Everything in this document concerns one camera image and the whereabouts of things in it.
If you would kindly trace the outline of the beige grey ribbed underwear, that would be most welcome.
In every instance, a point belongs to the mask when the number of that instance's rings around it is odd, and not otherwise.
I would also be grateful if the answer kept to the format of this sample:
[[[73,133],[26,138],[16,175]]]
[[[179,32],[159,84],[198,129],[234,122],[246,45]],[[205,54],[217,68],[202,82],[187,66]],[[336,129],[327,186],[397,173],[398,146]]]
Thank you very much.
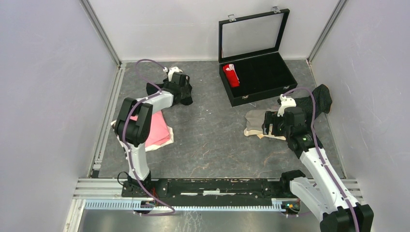
[[[271,140],[279,139],[285,141],[284,136],[274,136],[271,134],[264,135],[262,125],[264,122],[264,115],[267,109],[263,110],[250,110],[245,114],[246,128],[244,129],[245,136],[256,135],[258,138],[262,139],[264,137]]]

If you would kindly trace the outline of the red boxer briefs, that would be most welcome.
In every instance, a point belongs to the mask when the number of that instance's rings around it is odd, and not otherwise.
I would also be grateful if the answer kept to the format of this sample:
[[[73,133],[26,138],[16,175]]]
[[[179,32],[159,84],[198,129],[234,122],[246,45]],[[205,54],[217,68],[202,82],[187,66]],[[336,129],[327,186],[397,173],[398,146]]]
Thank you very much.
[[[230,87],[235,88],[240,86],[239,78],[236,74],[233,64],[226,64],[223,66],[223,72],[228,80]]]

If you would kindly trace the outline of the black display case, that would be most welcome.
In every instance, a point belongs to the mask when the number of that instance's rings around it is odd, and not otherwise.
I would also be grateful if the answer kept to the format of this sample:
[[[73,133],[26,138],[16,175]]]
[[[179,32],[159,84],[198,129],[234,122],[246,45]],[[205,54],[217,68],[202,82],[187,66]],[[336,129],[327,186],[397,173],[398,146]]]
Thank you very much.
[[[289,9],[219,21],[219,73],[232,107],[279,96],[298,83],[279,52]],[[223,66],[233,64],[240,86],[230,87]]]

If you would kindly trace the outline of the black underwear with beige band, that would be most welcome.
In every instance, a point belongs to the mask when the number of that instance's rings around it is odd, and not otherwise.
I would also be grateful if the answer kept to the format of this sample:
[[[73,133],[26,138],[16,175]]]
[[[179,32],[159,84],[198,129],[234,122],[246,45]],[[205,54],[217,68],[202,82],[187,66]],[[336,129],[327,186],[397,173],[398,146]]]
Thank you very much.
[[[154,94],[154,93],[156,93],[156,92],[158,92],[159,90],[158,90],[158,87],[162,90],[162,91],[164,91],[163,90],[163,85],[164,85],[164,82],[165,81],[168,81],[168,79],[167,78],[165,78],[164,80],[163,80],[163,83],[162,84],[150,84],[150,83],[147,83],[146,84],[146,92],[147,92],[147,94],[148,95],[152,95],[152,94]]]

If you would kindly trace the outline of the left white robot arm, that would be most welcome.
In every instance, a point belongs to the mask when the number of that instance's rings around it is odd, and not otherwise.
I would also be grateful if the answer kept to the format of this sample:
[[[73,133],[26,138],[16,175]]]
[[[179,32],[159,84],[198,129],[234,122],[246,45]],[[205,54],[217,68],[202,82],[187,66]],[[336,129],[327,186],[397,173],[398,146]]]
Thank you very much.
[[[177,104],[193,103],[190,77],[182,72],[174,72],[162,84],[153,87],[156,92],[145,98],[125,98],[114,123],[114,132],[128,158],[129,182],[134,184],[133,190],[140,197],[152,191],[145,143],[154,113]]]

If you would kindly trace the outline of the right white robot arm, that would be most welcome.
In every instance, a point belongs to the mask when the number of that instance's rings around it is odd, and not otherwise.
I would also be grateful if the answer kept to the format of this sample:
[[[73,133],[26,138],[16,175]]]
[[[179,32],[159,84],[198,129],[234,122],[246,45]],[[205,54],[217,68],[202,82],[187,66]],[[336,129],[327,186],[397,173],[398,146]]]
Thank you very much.
[[[311,184],[298,170],[283,173],[279,184],[283,196],[297,196],[317,218],[322,232],[371,231],[373,210],[361,204],[338,177],[303,109],[266,111],[262,129],[265,135],[285,137],[315,181]]]

